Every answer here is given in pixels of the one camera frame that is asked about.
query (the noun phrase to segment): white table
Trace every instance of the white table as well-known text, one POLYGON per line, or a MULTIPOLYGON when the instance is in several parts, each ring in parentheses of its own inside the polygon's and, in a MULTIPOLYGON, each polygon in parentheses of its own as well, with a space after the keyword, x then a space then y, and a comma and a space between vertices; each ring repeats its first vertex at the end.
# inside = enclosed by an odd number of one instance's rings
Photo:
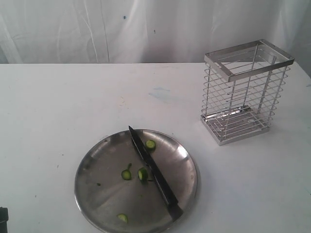
POLYGON ((201 188, 179 233, 310 233, 311 79, 294 64, 268 133, 219 147, 200 122, 204 64, 0 66, 0 206, 9 233, 97 233, 76 169, 128 125, 181 142, 201 188))

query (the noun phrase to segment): kitchen knife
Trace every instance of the kitchen knife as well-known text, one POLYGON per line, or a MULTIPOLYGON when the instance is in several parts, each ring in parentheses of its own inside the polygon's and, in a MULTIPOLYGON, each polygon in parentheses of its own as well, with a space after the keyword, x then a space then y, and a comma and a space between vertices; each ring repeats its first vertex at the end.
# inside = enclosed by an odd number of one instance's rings
POLYGON ((161 171, 157 167, 155 161, 151 157, 150 153, 147 151, 145 148, 145 145, 141 141, 140 137, 136 133, 132 127, 129 126, 131 137, 133 140, 133 143, 139 152, 141 158, 143 161, 146 163, 146 165, 150 168, 154 178, 155 178, 155 183, 164 199, 164 202, 168 208, 173 208, 177 206, 178 200, 171 190, 169 184, 166 182, 165 178, 163 177, 161 171))

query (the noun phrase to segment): white curtain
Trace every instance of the white curtain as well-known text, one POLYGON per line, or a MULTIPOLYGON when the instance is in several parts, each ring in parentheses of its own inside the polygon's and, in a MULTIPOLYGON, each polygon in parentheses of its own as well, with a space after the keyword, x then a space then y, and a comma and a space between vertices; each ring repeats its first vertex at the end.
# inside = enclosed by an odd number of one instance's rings
POLYGON ((0 0, 0 47, 9 63, 202 62, 206 52, 262 38, 288 51, 309 4, 0 0))

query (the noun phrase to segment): metal plate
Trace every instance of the metal plate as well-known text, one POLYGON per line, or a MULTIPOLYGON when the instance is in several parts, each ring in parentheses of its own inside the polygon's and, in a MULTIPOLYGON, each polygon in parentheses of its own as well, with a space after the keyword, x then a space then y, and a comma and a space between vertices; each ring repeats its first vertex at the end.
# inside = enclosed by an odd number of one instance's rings
MULTIPOLYGON (((173 138, 151 130, 137 130, 142 141, 156 142, 151 153, 185 212, 193 203, 197 188, 195 165, 173 138)), ((137 170, 144 166, 134 149, 129 131, 111 135, 95 145, 83 158, 75 179, 76 202, 95 227, 107 233, 155 233, 173 224, 154 182, 142 184, 137 170), (121 172, 132 163, 132 180, 121 172), (128 216, 128 224, 117 218, 128 216)))

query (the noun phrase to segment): metal wire rack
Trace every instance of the metal wire rack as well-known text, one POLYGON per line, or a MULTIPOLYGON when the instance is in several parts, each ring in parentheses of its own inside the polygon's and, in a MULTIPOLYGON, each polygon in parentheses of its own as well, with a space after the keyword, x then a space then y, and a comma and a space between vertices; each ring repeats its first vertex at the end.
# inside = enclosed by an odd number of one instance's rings
POLYGON ((258 40, 207 53, 205 61, 201 121, 218 144, 267 132, 294 58, 258 40))

